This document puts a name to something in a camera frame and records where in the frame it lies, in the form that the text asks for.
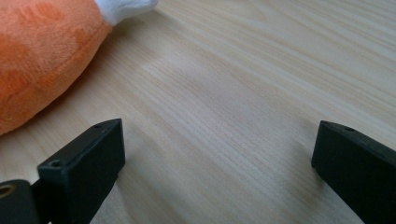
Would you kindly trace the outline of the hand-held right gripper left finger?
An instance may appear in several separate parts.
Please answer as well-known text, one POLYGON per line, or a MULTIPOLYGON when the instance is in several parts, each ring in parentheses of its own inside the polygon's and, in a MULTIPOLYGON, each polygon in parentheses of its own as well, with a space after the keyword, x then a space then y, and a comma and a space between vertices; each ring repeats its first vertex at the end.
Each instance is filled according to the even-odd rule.
POLYGON ((36 198, 51 224, 89 224, 125 164, 122 120, 91 126, 38 165, 36 198))

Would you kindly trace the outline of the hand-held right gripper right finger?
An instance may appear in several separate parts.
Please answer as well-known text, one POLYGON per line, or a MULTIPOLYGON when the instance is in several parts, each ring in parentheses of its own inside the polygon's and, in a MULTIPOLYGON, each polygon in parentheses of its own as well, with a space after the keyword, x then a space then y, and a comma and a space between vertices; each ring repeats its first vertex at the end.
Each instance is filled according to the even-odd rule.
POLYGON ((396 224, 396 151, 323 120, 311 166, 365 224, 396 224))

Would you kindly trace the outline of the orange and white plush toy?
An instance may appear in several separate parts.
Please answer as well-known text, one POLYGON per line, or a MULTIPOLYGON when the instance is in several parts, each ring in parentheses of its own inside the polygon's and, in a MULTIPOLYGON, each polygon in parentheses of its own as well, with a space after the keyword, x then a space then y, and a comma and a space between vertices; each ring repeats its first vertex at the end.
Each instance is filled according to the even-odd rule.
POLYGON ((0 135, 82 74, 112 28, 159 0, 0 0, 0 135))

